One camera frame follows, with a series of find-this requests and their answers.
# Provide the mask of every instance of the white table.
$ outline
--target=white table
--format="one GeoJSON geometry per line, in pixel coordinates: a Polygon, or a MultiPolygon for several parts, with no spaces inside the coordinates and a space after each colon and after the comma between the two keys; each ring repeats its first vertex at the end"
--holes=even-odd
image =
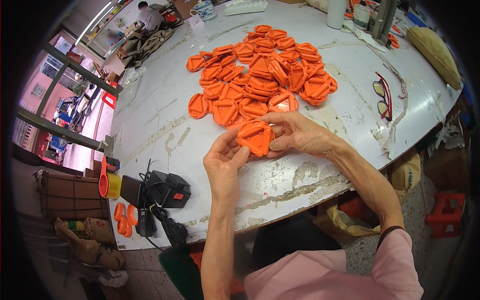
{"type": "MultiPolygon", "coordinates": [[[[207,23],[198,16],[188,19],[144,62],[147,69],[136,97],[126,103],[123,94],[128,89],[120,94],[111,129],[115,138],[113,155],[121,161],[120,175],[139,178],[138,173],[145,172],[151,158],[151,170],[178,174],[190,184],[192,195],[185,207],[168,209],[174,220],[185,224],[188,243],[206,237],[211,193],[202,158],[225,131],[211,115],[196,120],[187,112],[190,98],[202,92],[200,72],[190,73],[185,68],[188,57],[198,54],[199,46],[211,51],[235,44],[260,24],[284,29],[298,43],[310,42],[319,49],[325,70],[338,82],[338,90],[319,107],[297,97],[300,112],[345,139],[378,169],[392,161],[381,150],[391,126],[380,118],[376,107],[380,97],[372,87],[378,80],[375,71],[390,85],[394,118],[404,109],[404,100],[398,97],[402,93],[399,80],[353,34],[326,26],[322,11],[274,0],[261,13],[226,17],[224,8],[224,4],[216,6],[218,17],[207,23]]],[[[406,39],[398,40],[400,49],[383,54],[405,79],[409,95],[407,114],[396,131],[394,158],[438,124],[460,93],[450,87],[448,90],[440,75],[406,39]]],[[[279,159],[255,159],[241,168],[239,175],[242,191],[235,216],[236,232],[285,218],[350,189],[348,180],[331,162],[296,151],[279,159]]],[[[126,203],[122,198],[116,201],[126,203]]],[[[116,201],[110,200],[111,213],[116,201]]],[[[152,241],[169,245],[158,221],[157,227],[152,241]]],[[[115,230],[115,236],[121,249],[152,247],[136,232],[125,238],[115,230]]]]}

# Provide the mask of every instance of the person's right hand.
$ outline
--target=person's right hand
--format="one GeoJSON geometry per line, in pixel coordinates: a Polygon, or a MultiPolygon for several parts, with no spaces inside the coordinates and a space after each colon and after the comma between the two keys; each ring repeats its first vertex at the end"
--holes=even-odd
{"type": "Polygon", "coordinates": [[[298,111],[270,112],[258,120],[273,124],[275,139],[270,142],[267,157],[275,157],[290,148],[295,148],[315,157],[332,160],[337,150],[347,144],[327,128],[309,120],[298,111]]]}

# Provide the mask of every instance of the blue and white porcelain jar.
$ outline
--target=blue and white porcelain jar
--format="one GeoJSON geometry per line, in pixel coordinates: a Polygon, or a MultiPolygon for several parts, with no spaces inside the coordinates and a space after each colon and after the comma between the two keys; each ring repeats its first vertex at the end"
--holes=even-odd
{"type": "Polygon", "coordinates": [[[216,12],[211,1],[198,1],[198,4],[190,10],[190,15],[193,15],[192,11],[197,12],[200,19],[202,19],[204,22],[208,22],[216,18],[216,12]]]}

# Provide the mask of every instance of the person's left hand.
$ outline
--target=person's left hand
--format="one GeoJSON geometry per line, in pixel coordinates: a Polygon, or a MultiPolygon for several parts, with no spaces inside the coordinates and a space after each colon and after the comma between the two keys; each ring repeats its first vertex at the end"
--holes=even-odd
{"type": "Polygon", "coordinates": [[[233,213],[240,198],[237,172],[247,162],[250,149],[238,145],[239,129],[230,129],[219,136],[204,157],[212,190],[212,210],[218,213],[233,213]]]}

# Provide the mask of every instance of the hand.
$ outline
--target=hand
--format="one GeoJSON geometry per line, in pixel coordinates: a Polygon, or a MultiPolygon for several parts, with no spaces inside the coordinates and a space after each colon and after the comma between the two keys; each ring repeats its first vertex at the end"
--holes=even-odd
{"type": "Polygon", "coordinates": [[[270,112],[258,120],[273,124],[276,139],[270,142],[267,157],[275,157],[295,148],[315,157],[332,160],[338,146],[346,144],[343,139],[298,111],[270,112]]]}
{"type": "Polygon", "coordinates": [[[250,154],[249,147],[240,148],[237,143],[239,129],[230,129],[219,136],[204,157],[204,167],[212,190],[212,209],[219,209],[220,213],[233,213],[235,210],[240,198],[237,172],[250,154]]]}

